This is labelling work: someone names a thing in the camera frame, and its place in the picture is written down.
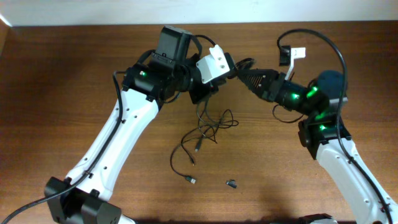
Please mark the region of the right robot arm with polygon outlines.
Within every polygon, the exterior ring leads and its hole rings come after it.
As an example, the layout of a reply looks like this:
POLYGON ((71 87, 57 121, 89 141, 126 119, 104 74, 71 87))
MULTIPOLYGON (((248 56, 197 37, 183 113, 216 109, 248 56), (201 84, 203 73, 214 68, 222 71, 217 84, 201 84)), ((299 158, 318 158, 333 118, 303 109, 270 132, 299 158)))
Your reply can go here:
POLYGON ((327 70, 302 86, 275 70, 240 70, 238 78, 258 98, 306 116, 301 145, 329 174, 357 223, 397 223, 397 203, 362 160, 338 113, 343 75, 327 70))

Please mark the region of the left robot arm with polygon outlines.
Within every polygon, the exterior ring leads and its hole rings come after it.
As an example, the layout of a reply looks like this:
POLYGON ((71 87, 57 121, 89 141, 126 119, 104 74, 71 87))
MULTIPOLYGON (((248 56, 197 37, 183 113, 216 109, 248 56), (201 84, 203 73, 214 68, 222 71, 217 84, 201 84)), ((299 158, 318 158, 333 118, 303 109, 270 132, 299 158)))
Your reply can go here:
POLYGON ((173 26, 162 28, 157 48, 144 52, 116 84, 117 102, 94 143, 63 179, 45 186, 56 223, 131 223, 109 200, 118 175, 143 130, 178 93, 193 103, 218 90, 234 64, 219 45, 208 55, 187 55, 199 36, 173 26))

